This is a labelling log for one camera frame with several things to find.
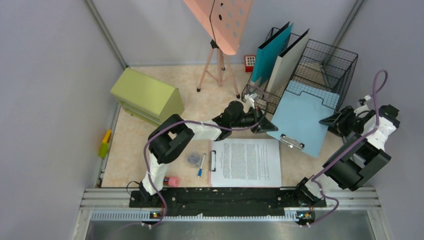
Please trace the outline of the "grey white file folder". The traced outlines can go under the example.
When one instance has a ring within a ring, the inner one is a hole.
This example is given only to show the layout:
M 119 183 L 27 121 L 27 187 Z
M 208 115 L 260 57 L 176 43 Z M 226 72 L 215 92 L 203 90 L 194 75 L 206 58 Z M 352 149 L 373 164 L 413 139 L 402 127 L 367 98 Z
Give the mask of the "grey white file folder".
M 309 29 L 300 35 L 282 53 L 280 53 L 274 64 L 266 91 L 275 94 L 281 87 L 287 84 L 295 71 L 299 60 L 309 41 Z

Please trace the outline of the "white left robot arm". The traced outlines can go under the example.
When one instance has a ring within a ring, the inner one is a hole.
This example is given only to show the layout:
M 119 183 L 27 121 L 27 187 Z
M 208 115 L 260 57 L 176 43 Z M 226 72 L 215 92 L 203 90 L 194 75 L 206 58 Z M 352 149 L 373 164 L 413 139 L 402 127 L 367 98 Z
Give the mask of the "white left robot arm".
M 168 165 L 175 161 L 191 141 L 222 141 L 232 132 L 250 130 L 253 134 L 276 132 L 278 127 L 267 119 L 267 110 L 251 106 L 244 111 L 240 101 L 231 101 L 221 114 L 208 121 L 184 120 L 171 115 L 147 139 L 143 148 L 146 174 L 139 183 L 141 200 L 149 207 L 160 202 Z

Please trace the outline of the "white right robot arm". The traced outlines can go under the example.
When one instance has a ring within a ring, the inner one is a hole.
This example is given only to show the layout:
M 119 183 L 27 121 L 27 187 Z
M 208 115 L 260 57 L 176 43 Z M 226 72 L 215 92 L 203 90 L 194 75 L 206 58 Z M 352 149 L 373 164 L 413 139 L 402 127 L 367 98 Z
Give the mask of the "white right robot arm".
M 323 194 L 334 190 L 355 191 L 391 160 L 385 152 L 385 142 L 400 126 L 399 110 L 388 104 L 378 111 L 366 104 L 354 109 L 346 106 L 330 117 L 320 120 L 328 131 L 343 139 L 343 145 L 323 164 L 326 168 L 339 157 L 331 168 L 312 181 L 303 178 L 293 192 L 294 202 L 309 207 Z

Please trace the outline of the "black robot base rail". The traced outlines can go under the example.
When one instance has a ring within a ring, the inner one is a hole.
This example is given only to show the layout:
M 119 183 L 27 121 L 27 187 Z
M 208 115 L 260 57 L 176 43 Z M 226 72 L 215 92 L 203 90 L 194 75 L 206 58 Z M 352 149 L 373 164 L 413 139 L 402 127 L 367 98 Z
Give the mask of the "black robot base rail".
M 326 207 L 323 199 L 306 196 L 293 187 L 166 187 L 149 196 L 131 192 L 130 208 L 159 208 L 167 217 L 265 217 L 282 216 L 286 208 Z

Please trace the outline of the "teal file folder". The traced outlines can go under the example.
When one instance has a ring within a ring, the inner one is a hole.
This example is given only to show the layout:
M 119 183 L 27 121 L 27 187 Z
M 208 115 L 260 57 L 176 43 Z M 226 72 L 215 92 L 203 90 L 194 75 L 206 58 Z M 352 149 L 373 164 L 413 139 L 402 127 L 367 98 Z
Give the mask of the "teal file folder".
M 278 55 L 287 48 L 292 28 L 293 23 L 287 22 L 258 47 L 250 77 L 251 85 L 260 87 L 270 79 Z

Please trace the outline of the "light blue clipboard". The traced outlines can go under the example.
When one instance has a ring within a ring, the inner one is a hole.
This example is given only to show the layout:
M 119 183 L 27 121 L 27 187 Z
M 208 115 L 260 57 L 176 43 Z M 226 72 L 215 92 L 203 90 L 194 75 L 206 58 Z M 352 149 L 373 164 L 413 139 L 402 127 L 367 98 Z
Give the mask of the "light blue clipboard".
M 278 130 L 267 134 L 317 158 L 328 129 L 320 121 L 334 114 L 339 100 L 337 93 L 291 80 L 271 120 Z

